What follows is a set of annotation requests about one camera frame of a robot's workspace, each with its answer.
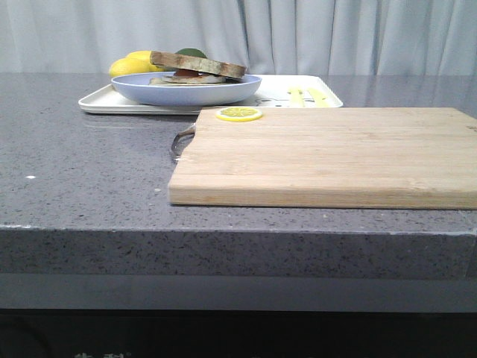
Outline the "fried egg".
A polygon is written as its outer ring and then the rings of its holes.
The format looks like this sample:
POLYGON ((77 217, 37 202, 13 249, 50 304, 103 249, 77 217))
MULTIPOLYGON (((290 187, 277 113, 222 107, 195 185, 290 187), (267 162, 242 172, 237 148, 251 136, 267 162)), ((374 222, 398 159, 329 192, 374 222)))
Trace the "fried egg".
POLYGON ((165 82, 176 84, 222 84, 227 80, 223 76, 189 69, 178 69, 173 75, 165 75, 162 79, 165 82))

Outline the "bread slice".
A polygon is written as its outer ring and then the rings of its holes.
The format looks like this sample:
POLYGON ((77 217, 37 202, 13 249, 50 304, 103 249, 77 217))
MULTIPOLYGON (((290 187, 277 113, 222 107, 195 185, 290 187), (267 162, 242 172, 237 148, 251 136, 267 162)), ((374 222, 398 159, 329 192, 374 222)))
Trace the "bread slice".
POLYGON ((239 81, 216 75, 198 75, 194 77, 162 76, 149 80, 154 86, 215 86, 223 84, 237 84, 239 81))
POLYGON ((188 69, 229 78, 242 78, 247 70, 245 66, 234 63, 161 51, 152 51, 150 62, 161 67, 188 69))

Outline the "light blue plate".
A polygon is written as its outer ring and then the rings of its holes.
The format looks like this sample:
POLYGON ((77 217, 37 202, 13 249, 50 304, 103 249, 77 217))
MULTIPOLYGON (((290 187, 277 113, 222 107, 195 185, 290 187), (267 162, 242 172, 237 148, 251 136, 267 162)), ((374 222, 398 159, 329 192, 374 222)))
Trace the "light blue plate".
POLYGON ((258 90, 262 82, 259 76, 244 75, 237 81, 229 79, 223 84, 191 86, 150 84, 152 78, 161 78, 170 74, 170 72, 146 72, 122 75, 112 78, 111 83, 125 98, 140 104, 204 107, 245 100, 258 90))

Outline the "white tray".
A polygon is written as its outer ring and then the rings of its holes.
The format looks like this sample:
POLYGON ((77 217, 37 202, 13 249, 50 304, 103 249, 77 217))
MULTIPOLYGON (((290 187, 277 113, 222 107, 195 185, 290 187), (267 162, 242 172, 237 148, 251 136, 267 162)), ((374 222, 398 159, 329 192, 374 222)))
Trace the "white tray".
MULTIPOLYGON (((342 107, 342 100, 318 76, 311 75, 261 75, 260 87, 251 97, 237 102, 237 106, 254 107, 288 107, 288 89, 297 86, 302 90, 306 107, 316 107, 309 88, 323 94, 329 107, 342 107)), ((133 114, 133 115, 197 115, 200 107, 164 107, 139 104, 125 98, 108 84, 78 101, 80 109, 93 114, 133 114)))

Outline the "lemon slice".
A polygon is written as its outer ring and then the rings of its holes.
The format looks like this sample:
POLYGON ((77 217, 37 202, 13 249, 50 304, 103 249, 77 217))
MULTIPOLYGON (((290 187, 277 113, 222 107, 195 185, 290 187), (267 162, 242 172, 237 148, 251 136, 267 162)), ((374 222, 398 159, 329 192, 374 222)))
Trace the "lemon slice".
POLYGON ((217 110, 215 116, 228 122, 249 122, 262 118, 263 113, 255 107, 224 107, 217 110))

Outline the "yellow plastic fork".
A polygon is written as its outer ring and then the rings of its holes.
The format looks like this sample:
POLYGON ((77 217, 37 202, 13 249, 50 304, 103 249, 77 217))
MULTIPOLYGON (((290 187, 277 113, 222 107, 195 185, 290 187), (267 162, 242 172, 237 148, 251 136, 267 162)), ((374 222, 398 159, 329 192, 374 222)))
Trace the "yellow plastic fork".
POLYGON ((289 98, 289 107, 290 108, 304 108, 305 101, 303 99, 303 93, 299 87, 289 87, 288 88, 289 98))

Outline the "yellow plastic knife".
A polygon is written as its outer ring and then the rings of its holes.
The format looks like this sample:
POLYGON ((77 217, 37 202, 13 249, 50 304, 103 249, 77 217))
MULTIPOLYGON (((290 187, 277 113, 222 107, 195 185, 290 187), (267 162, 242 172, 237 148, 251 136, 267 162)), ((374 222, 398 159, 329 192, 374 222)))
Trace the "yellow plastic knife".
POLYGON ((330 107, 328 97, 323 92, 313 87, 309 87, 307 91, 313 98, 316 107, 330 107))

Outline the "green lime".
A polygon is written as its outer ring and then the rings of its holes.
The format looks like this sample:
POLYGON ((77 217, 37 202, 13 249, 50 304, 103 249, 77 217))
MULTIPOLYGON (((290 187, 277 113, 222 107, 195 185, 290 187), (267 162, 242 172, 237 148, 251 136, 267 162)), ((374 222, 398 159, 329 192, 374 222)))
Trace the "green lime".
POLYGON ((198 48, 182 48, 176 51, 175 54, 185 57, 197 57, 207 59, 207 56, 198 48))

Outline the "rear yellow lemon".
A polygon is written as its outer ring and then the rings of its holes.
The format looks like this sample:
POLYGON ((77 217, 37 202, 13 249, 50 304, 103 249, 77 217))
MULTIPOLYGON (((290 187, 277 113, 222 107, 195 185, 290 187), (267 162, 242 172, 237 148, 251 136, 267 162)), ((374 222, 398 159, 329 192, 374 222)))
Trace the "rear yellow lemon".
POLYGON ((126 58, 132 58, 145 62, 146 64, 148 64, 150 72, 163 72, 165 70, 163 67, 152 64, 152 62, 150 61, 150 56, 151 50, 141 50, 129 53, 126 58))

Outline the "yellow lemon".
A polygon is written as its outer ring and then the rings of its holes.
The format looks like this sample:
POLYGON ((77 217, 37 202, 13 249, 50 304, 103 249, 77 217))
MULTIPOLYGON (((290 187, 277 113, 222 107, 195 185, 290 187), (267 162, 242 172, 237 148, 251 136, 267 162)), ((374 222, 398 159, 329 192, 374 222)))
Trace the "yellow lemon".
POLYGON ((152 64, 152 62, 150 61, 150 56, 151 50, 141 50, 129 53, 126 58, 132 58, 145 62, 146 64, 148 64, 150 72, 163 72, 165 70, 163 67, 152 64))
POLYGON ((132 57, 123 57, 110 65, 109 76, 114 78, 121 75, 132 75, 137 73, 157 71, 157 67, 151 65, 148 61, 132 57))

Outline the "front yellow lemon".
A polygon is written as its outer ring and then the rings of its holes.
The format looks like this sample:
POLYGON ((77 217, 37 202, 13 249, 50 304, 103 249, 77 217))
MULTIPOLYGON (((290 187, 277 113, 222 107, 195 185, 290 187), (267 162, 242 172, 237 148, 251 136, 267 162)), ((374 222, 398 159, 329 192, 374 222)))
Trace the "front yellow lemon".
POLYGON ((114 78, 121 75, 132 75, 137 73, 157 71, 157 67, 151 65, 148 61, 132 57, 123 57, 110 65, 109 76, 114 78))

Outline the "wooden cutting board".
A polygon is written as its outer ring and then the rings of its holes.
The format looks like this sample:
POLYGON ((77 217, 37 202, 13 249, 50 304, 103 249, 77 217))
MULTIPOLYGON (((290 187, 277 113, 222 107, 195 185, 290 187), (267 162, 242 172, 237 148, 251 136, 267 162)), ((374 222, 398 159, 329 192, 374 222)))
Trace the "wooden cutting board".
POLYGON ((476 120, 454 108, 265 107, 200 112, 168 184, 172 204, 476 208, 476 120))

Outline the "grey curtain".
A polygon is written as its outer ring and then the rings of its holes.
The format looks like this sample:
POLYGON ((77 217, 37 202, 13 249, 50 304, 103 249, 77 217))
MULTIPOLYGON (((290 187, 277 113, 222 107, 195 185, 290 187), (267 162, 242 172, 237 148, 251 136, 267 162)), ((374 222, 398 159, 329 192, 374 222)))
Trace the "grey curtain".
POLYGON ((3 72, 198 48, 253 73, 474 75, 474 1, 3 1, 3 72))

